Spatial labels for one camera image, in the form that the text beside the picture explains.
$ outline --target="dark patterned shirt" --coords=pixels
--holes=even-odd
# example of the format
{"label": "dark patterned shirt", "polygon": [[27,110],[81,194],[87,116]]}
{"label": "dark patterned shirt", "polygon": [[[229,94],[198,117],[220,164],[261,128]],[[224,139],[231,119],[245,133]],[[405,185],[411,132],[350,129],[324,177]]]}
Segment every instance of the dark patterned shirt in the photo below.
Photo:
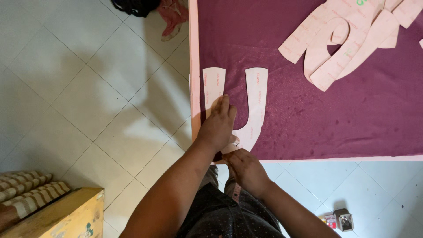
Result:
{"label": "dark patterned shirt", "polygon": [[200,189],[177,237],[284,238],[275,216],[243,189],[233,199],[211,183]]}

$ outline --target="left hand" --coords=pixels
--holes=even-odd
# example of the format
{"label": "left hand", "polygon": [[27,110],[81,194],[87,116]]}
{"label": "left hand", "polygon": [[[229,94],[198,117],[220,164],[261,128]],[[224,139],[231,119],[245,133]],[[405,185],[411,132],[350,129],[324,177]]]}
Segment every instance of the left hand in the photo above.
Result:
{"label": "left hand", "polygon": [[269,179],[263,165],[245,149],[232,151],[222,156],[235,177],[236,182],[253,197],[262,200],[265,193],[271,191],[274,183]]}
{"label": "left hand", "polygon": [[219,97],[211,115],[201,125],[196,141],[211,147],[215,153],[238,138],[232,135],[236,107],[229,105],[227,94]]}

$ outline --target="person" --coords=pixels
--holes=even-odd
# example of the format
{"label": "person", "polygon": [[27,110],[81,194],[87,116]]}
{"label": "person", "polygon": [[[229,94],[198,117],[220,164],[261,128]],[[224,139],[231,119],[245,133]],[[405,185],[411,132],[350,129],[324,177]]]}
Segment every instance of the person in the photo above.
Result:
{"label": "person", "polygon": [[219,98],[185,152],[135,208],[121,238],[148,237],[339,237],[313,213],[272,182],[258,159],[244,149],[223,155],[231,176],[218,190],[217,152],[237,140],[236,108]]}

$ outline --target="pink cloth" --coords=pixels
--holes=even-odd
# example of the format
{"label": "pink cloth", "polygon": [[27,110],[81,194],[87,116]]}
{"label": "pink cloth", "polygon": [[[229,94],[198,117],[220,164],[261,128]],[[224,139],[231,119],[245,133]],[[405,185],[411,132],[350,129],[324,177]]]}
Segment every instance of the pink cloth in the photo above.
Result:
{"label": "pink cloth", "polygon": [[162,33],[162,41],[175,37],[181,29],[182,23],[188,20],[188,5],[184,0],[162,0],[157,11],[167,23]]}

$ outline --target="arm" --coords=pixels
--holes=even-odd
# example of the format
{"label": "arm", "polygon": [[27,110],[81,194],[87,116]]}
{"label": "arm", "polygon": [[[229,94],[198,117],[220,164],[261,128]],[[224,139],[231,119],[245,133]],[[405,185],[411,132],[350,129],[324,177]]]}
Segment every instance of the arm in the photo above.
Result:
{"label": "arm", "polygon": [[239,185],[273,212],[291,238],[339,238],[317,216],[272,182],[258,159],[245,149],[223,156]]}
{"label": "arm", "polygon": [[121,238],[175,237],[214,155],[236,139],[231,135],[235,116],[229,96],[219,98],[191,147],[138,204]]}

